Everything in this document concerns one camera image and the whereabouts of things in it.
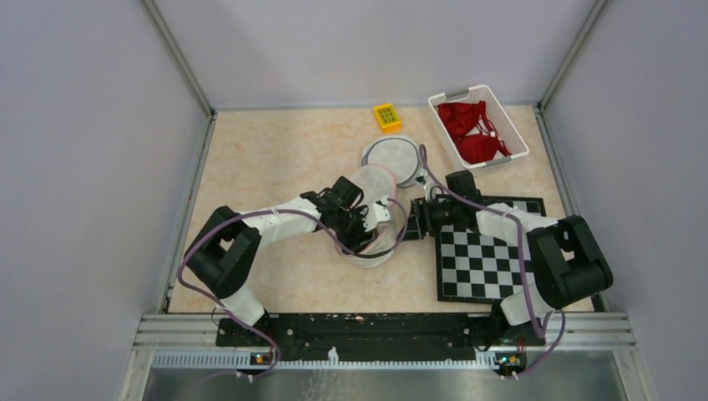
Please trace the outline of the red satin bra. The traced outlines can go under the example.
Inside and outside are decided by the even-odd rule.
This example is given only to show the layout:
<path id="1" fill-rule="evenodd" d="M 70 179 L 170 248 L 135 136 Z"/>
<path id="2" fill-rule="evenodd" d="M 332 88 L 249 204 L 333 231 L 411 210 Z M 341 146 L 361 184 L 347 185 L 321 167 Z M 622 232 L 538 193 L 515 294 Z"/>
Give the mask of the red satin bra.
<path id="1" fill-rule="evenodd" d="M 512 154 L 488 117 L 485 101 L 440 104 L 437 114 L 458 153 L 470 165 Z"/>

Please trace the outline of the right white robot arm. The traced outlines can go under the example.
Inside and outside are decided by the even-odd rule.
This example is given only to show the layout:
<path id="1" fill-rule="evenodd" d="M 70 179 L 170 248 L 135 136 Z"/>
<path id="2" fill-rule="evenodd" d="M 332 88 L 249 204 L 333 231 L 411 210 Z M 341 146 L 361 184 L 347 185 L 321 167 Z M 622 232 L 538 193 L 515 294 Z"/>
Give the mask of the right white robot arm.
<path id="1" fill-rule="evenodd" d="M 411 203 L 406 240 L 435 243 L 437 298 L 492 305 L 492 338 L 610 288 L 614 275 L 587 221 L 552 218 L 539 198 L 483 196 L 467 171 Z"/>

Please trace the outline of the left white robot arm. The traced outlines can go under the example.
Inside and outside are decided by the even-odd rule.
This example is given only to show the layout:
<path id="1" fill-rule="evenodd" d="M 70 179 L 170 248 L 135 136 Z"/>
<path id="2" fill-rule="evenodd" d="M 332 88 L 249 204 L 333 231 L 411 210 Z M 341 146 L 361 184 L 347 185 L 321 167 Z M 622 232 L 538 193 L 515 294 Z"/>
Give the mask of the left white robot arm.
<path id="1" fill-rule="evenodd" d="M 238 320 L 236 335 L 248 345 L 268 332 L 266 310 L 246 281 L 257 252 L 290 236 L 324 231 L 347 256 L 367 258 L 378 226 L 388 223 L 391 197 L 364 203 L 364 191 L 346 177 L 319 192 L 307 191 L 279 206 L 237 213 L 217 208 L 185 253 L 183 264 Z"/>

